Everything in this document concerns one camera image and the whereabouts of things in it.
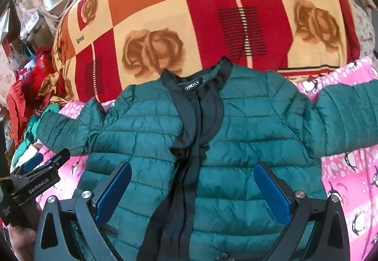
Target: plastic bag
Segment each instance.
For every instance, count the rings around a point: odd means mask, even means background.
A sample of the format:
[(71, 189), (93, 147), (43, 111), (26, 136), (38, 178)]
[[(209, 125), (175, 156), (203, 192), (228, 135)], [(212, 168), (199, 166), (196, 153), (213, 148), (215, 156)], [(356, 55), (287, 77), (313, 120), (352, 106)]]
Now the plastic bag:
[(19, 71), (18, 79), (19, 80), (24, 79), (34, 68), (35, 68), (35, 59), (31, 59), (31, 61), (28, 62), (21, 71)]
[(29, 42), (34, 31), (43, 24), (43, 19), (41, 19), (38, 9), (26, 9), (22, 3), (19, 3), (19, 6), (22, 14), (20, 39)]
[(11, 16), (11, 10), (7, 9), (0, 17), (0, 44), (3, 42), (5, 36), (9, 31), (9, 17)]
[(13, 50), (8, 56), (9, 62), (9, 69), (13, 71), (20, 71), (22, 70), (25, 65), (30, 62), (30, 58), (28, 58), (25, 54), (21, 54), (15, 50)]

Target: blue gripper pad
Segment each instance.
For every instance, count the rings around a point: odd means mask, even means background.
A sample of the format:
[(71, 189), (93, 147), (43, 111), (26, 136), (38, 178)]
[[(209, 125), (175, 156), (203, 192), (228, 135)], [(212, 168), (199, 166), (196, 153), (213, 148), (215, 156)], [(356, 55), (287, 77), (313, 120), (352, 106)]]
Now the blue gripper pad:
[(97, 223), (107, 223), (110, 220), (131, 181), (131, 176), (131, 166), (129, 163), (126, 163), (108, 184), (108, 187), (97, 202), (94, 217)]
[(253, 176), (275, 219), (287, 226), (292, 219), (290, 202), (261, 164), (256, 164)]
[(30, 172), (34, 168), (36, 168), (39, 164), (43, 162), (43, 154), (37, 153), (35, 156), (33, 156), (29, 161), (27, 161), (23, 166), (23, 171)]

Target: clothing label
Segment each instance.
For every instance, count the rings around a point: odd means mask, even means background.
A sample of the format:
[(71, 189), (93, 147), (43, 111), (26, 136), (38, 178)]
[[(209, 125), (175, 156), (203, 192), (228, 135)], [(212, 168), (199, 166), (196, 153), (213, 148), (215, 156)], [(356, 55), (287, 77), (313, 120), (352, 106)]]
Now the clothing label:
[(187, 92), (190, 91), (190, 90), (194, 90), (194, 89), (196, 89), (199, 85), (201, 85), (202, 82), (203, 82), (203, 80), (197, 80), (197, 81), (195, 81), (195, 82), (193, 82), (193, 83), (191, 83), (191, 84), (185, 86), (184, 90), (187, 91)]

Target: metal screw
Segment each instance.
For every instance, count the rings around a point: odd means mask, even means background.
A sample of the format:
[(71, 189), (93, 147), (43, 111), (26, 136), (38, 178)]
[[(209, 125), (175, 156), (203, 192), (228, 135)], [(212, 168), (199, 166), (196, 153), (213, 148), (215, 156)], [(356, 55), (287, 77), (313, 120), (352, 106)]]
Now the metal screw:
[(90, 191), (84, 191), (84, 192), (81, 193), (81, 197), (83, 197), (84, 199), (89, 198), (89, 196), (91, 196)]
[(297, 198), (304, 198), (306, 196), (306, 194), (302, 191), (296, 191), (295, 192), (295, 196), (297, 196)]
[(50, 196), (49, 198), (47, 198), (47, 202), (48, 202), (49, 204), (52, 204), (55, 200), (56, 200), (56, 197), (55, 197), (55, 196)]
[(331, 195), (331, 200), (333, 201), (333, 202), (339, 202), (340, 200), (339, 200), (339, 197), (337, 197), (337, 196), (335, 196), (335, 195)]

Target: striped pattern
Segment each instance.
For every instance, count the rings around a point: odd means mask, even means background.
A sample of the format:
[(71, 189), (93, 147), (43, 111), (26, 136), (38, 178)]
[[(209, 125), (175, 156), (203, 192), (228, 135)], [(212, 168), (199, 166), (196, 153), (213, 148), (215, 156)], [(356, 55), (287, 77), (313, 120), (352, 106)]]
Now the striped pattern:
[(218, 15), (230, 59), (267, 54), (257, 7), (218, 9)]
[(95, 59), (86, 65), (84, 75), (86, 81), (88, 81), (85, 84), (88, 96), (93, 97), (104, 92), (102, 72), (103, 63), (101, 58)]

